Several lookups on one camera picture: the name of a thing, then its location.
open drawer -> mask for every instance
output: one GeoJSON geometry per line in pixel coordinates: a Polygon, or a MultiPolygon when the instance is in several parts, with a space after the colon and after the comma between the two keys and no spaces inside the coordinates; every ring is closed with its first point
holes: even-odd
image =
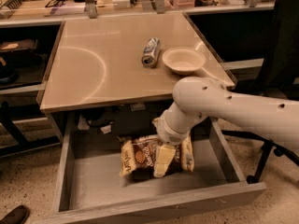
{"type": "Polygon", "coordinates": [[[216,119],[193,129],[193,155],[192,173],[120,177],[117,136],[79,131],[70,113],[54,214],[40,223],[149,223],[248,204],[265,190],[264,183],[246,182],[216,119]]]}

silver can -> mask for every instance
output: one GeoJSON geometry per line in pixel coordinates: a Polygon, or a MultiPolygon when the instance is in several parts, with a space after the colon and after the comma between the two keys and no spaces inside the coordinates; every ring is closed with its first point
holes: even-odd
{"type": "Polygon", "coordinates": [[[142,63],[145,68],[152,68],[156,65],[160,54],[161,42],[159,38],[152,37],[144,48],[142,63]]]}

office chair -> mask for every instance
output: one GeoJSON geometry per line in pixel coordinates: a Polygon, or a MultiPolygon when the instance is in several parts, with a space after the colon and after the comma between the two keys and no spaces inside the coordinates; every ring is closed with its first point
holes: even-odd
{"type": "MultiPolygon", "coordinates": [[[[266,95],[276,98],[299,100],[299,0],[276,0],[269,48],[261,70],[247,86],[235,87],[235,92],[266,95]]],[[[249,183],[257,183],[270,152],[285,155],[299,166],[299,157],[292,151],[261,136],[249,132],[222,131],[224,135],[263,141],[262,156],[255,175],[249,175],[249,183]]]]}

shoe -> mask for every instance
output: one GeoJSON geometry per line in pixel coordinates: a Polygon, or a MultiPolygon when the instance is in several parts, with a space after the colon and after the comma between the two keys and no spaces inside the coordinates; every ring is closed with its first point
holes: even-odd
{"type": "Polygon", "coordinates": [[[24,205],[19,205],[1,219],[0,224],[23,224],[28,216],[29,209],[24,205]]]}

white bowl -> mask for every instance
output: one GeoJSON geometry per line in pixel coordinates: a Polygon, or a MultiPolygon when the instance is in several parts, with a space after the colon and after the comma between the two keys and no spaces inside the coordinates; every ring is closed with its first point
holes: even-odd
{"type": "Polygon", "coordinates": [[[168,49],[162,61],[174,73],[186,76],[203,67],[206,57],[196,49],[178,47],[168,49]]]}

